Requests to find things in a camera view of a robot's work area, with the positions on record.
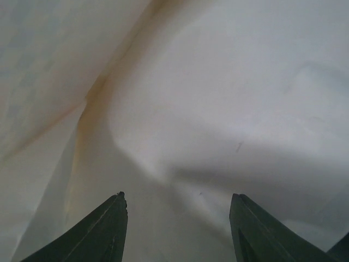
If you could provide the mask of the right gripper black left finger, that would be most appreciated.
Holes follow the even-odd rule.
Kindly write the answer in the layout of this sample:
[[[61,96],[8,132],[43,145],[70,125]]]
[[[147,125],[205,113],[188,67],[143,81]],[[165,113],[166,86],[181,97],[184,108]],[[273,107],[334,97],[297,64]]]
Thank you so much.
[[[119,192],[23,261],[122,261],[128,211]]]

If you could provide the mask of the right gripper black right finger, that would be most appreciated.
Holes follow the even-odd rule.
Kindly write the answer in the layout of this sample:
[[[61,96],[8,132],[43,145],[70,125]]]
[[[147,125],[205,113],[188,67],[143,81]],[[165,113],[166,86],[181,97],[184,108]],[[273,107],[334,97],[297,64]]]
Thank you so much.
[[[230,225],[237,261],[335,261],[244,194],[234,194]]]

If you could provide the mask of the blue checkered paper bag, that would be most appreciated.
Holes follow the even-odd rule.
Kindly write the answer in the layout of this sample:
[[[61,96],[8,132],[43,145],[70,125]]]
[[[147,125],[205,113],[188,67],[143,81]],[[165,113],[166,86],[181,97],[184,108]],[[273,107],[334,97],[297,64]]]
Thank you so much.
[[[1,1],[1,261],[124,192],[124,261],[235,261],[246,194],[348,238],[348,1]]]

